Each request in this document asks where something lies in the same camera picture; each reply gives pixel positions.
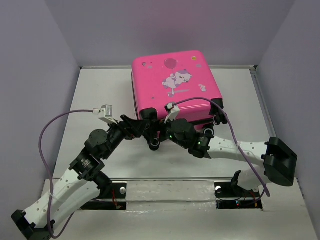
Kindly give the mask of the pink hard-shell suitcase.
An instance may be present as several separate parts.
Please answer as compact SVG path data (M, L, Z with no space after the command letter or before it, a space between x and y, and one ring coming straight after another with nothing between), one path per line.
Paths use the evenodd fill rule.
M143 135L152 151L168 138L163 128L168 103L178 103L177 117L192 123L196 130L212 130L227 123L223 96L198 50L138 57L131 65L131 83L137 119L154 122Z

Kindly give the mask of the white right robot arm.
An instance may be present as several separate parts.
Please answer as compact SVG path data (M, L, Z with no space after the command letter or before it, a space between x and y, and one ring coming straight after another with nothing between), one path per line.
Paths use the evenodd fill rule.
M235 196L269 183L282 187L294 184L298 156L280 138L270 137L263 142L234 142L215 136L212 130L196 131L186 119L163 120L160 132L195 158L247 163L247 170L238 170L232 177L230 190Z

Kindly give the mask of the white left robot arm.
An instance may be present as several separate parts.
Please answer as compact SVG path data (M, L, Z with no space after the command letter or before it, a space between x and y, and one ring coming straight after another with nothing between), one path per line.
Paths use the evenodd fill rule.
M140 138L150 127L149 120L125 115L121 116L121 121L111 117L104 120L109 129L90 133L80 154L56 183L50 183L49 191L33 205L11 215L27 240L57 239L55 229L62 222L68 223L76 210L93 199L108 196L114 188L112 180L102 171L103 161L123 140Z

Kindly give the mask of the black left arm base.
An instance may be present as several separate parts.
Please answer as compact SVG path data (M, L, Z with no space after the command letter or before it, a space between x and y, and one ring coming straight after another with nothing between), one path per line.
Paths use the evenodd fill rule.
M80 209L91 211L125 211L127 209L127 182L114 181L109 192L85 203Z

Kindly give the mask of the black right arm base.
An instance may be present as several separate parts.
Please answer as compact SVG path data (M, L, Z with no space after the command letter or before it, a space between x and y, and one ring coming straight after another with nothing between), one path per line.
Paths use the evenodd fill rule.
M215 204L218 210L263 209L259 191L234 189L230 182L224 181L215 182L214 190Z

